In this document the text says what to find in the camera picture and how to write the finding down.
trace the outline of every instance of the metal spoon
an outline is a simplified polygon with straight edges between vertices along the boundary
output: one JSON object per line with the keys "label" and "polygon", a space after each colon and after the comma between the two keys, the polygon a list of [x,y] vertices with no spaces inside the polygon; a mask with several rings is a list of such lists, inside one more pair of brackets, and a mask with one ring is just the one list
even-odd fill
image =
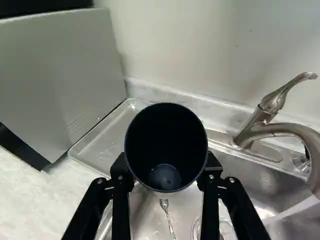
{"label": "metal spoon", "polygon": [[169,201],[168,199],[159,199],[159,203],[161,208],[164,210],[166,214],[166,218],[168,219],[171,240],[177,240],[178,238],[176,236],[174,228],[172,227],[170,217],[169,217],[169,212],[168,212]]}

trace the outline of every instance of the black cup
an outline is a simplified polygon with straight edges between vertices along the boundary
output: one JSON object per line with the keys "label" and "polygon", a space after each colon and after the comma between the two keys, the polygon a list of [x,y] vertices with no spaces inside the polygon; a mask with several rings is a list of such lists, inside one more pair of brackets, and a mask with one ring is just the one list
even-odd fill
{"label": "black cup", "polygon": [[199,118],[175,103],[158,103],[139,112],[129,125],[124,154],[133,176],[162,193],[180,191],[204,170],[208,140]]}

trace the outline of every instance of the faucet handle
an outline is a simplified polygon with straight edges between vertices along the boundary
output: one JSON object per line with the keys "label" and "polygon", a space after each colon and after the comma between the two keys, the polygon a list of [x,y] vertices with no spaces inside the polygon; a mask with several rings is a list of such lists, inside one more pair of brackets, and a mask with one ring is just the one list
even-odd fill
{"label": "faucet handle", "polygon": [[304,72],[296,76],[294,79],[289,81],[287,84],[283,85],[282,87],[278,88],[277,90],[265,95],[260,104],[259,107],[269,113],[269,114],[277,114],[280,109],[283,108],[286,102],[286,96],[290,89],[293,88],[293,86],[297,85],[298,83],[301,83],[305,80],[309,79],[316,79],[318,75],[314,72]]}

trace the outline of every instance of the white countertop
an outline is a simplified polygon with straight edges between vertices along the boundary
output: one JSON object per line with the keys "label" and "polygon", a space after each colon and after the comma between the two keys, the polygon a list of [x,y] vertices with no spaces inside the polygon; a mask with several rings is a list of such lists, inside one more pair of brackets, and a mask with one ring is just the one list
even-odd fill
{"label": "white countertop", "polygon": [[60,240],[98,177],[67,157],[38,171],[0,147],[0,239]]}

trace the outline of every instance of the white wall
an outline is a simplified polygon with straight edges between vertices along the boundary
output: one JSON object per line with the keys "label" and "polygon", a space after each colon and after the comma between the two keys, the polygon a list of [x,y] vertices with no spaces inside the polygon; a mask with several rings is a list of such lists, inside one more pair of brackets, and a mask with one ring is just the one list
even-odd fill
{"label": "white wall", "polygon": [[[301,72],[320,74],[318,0],[96,0],[111,11],[125,74],[255,106]],[[320,122],[320,79],[283,113]]]}

